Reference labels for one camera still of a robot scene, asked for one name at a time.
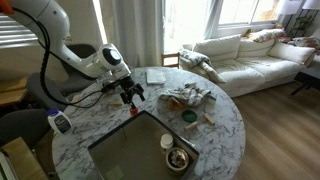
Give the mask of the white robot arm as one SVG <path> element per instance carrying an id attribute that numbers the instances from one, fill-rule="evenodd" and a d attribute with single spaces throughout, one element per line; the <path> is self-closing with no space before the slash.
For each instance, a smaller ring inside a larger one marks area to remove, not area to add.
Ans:
<path id="1" fill-rule="evenodd" d="M 49 55 L 64 61 L 87 78 L 100 78 L 111 73 L 115 81 L 104 87 L 120 86 L 124 104 L 135 108 L 133 96 L 138 94 L 142 101 L 144 89 L 131 78 L 131 71 L 124 62 L 119 50 L 112 43 L 103 44 L 87 58 L 80 58 L 66 45 L 70 36 L 70 20 L 65 10 L 55 0 L 0 0 L 1 12 L 26 27 L 38 38 L 45 49 L 40 71 L 40 83 L 45 94 L 53 101 L 62 104 L 47 89 L 45 71 Z"/>

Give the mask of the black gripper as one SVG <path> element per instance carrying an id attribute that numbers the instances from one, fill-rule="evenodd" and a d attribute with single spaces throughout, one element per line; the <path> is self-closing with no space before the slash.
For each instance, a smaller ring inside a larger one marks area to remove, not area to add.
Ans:
<path id="1" fill-rule="evenodd" d="M 136 108 L 132 101 L 132 98 L 135 94 L 138 94 L 140 99 L 145 101 L 142 86 L 139 83 L 135 83 L 130 76 L 118 80 L 117 84 L 123 89 L 123 91 L 120 93 L 121 98 L 123 100 L 128 100 L 128 104 L 132 109 Z"/>

